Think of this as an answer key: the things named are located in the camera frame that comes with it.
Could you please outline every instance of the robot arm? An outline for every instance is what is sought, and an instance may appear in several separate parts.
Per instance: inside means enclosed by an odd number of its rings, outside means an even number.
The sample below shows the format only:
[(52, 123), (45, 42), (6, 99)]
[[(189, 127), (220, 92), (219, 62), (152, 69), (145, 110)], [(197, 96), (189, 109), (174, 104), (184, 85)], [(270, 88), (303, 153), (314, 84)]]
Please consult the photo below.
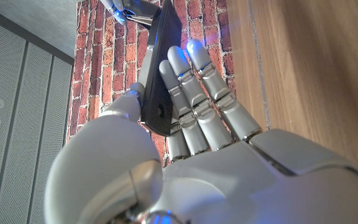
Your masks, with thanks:
[[(121, 24), (135, 18), (147, 27), (159, 10), (141, 0), (102, 2)], [(146, 223), (358, 222), (358, 169), (292, 133), (262, 133), (202, 43), (186, 49), (211, 100), (180, 48), (170, 47), (159, 72), (174, 106), (173, 163), (162, 170), (137, 124), (145, 88), (135, 83), (55, 159), (47, 223), (137, 223), (147, 212)]]

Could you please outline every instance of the chrome finger segment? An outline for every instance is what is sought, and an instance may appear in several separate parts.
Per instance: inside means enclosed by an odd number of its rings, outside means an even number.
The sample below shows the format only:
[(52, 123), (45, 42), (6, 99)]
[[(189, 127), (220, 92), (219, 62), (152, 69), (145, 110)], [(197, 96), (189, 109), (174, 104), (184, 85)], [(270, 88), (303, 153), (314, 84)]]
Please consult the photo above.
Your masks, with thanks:
[(168, 152), (171, 162), (190, 156), (189, 148), (179, 123), (172, 125), (171, 136), (167, 137)]
[(200, 103), (194, 109), (194, 113), (212, 151), (222, 149), (234, 142), (211, 102), (205, 100)]
[(248, 141), (262, 131), (256, 120), (240, 104), (234, 93), (227, 94), (216, 102), (223, 120), (237, 140)]

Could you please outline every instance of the white robot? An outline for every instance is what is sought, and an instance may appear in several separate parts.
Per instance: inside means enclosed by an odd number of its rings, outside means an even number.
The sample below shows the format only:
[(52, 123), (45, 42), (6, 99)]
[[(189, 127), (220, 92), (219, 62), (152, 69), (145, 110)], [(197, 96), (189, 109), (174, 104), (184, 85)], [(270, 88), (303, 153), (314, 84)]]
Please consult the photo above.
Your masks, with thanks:
[[(122, 12), (127, 2), (104, 4)], [(174, 105), (172, 164), (162, 169), (137, 124), (145, 88), (134, 83), (55, 159), (47, 223), (358, 223), (358, 168), (295, 134), (263, 133), (202, 43), (189, 41), (187, 52), (211, 101), (170, 47), (159, 70)]]

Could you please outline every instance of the wooden panel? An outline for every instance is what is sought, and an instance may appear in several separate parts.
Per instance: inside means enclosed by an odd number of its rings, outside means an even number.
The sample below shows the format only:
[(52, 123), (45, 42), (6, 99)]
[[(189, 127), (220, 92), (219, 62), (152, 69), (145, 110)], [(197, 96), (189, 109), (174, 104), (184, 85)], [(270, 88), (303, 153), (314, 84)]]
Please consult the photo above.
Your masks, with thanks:
[[(358, 165), (358, 0), (251, 3), (272, 128), (318, 142)], [(242, 16), (250, 20), (248, 12)], [(233, 30), (233, 48), (249, 50), (236, 46), (240, 40), (254, 42)], [(245, 54), (255, 57), (252, 50)], [(237, 86), (245, 85), (242, 68), (234, 66)]]
[(248, 1), (227, 1), (236, 93), (262, 129), (267, 129)]

